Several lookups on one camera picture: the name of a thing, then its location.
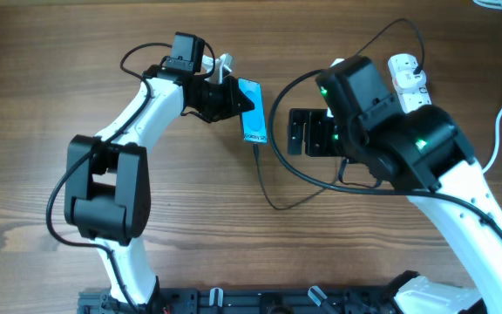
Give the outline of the white power strip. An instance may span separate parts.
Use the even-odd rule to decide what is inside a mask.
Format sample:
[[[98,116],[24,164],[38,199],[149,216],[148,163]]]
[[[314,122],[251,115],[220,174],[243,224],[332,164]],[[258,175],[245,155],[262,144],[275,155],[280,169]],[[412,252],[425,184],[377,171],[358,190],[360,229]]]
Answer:
[[[394,55],[388,61],[391,81],[405,113],[432,104],[424,71],[414,73],[417,66],[417,59],[407,53]]]

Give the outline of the white charger plug adapter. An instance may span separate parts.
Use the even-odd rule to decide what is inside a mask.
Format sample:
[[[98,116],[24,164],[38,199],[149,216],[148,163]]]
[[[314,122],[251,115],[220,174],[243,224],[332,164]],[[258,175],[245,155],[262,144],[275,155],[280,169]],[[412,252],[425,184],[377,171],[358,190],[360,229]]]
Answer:
[[[403,70],[395,73],[392,83],[397,93],[404,94],[417,92],[426,80],[424,71],[416,74],[413,70]]]

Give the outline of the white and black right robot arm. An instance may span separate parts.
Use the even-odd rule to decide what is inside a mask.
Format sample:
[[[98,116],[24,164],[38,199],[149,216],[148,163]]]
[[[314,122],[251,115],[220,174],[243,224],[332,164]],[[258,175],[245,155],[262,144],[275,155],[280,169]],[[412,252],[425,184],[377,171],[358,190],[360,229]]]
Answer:
[[[434,105],[404,110],[369,58],[312,72],[326,109],[293,109],[288,153],[364,165],[391,195],[426,215],[474,282],[478,301],[502,313],[502,210],[473,147]]]

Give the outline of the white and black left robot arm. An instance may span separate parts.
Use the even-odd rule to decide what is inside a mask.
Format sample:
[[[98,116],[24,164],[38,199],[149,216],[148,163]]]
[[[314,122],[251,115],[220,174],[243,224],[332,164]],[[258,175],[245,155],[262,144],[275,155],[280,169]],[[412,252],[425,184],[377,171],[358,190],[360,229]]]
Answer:
[[[98,251],[111,282],[109,290],[80,294],[82,313],[171,310],[172,297],[160,291],[142,234],[152,206],[148,156],[175,119],[239,117],[246,142],[267,141],[261,86],[233,77],[229,54],[206,55],[210,44],[183,32],[168,47],[169,54],[138,75],[138,93],[109,126],[71,140],[66,172],[46,206],[51,229],[53,203],[64,193],[65,221],[78,229],[81,246]]]

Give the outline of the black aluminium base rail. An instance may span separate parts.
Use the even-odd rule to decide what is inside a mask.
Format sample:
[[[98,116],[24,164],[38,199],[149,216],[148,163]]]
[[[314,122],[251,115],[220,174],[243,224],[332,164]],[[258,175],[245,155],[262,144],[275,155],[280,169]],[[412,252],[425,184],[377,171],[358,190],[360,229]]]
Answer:
[[[298,290],[211,290],[161,289],[140,313],[170,314],[325,314],[389,313],[399,310],[381,296],[381,288],[368,286],[348,289],[311,288]]]

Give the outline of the smartphone with cyan screen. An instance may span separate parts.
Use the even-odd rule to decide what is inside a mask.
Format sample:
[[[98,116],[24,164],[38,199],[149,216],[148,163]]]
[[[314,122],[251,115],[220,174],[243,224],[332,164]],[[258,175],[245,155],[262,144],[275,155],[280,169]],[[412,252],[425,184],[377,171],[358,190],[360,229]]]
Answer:
[[[255,144],[267,144],[268,133],[265,123],[261,85],[258,82],[238,79],[240,90],[254,104],[254,109],[241,114],[243,139]]]

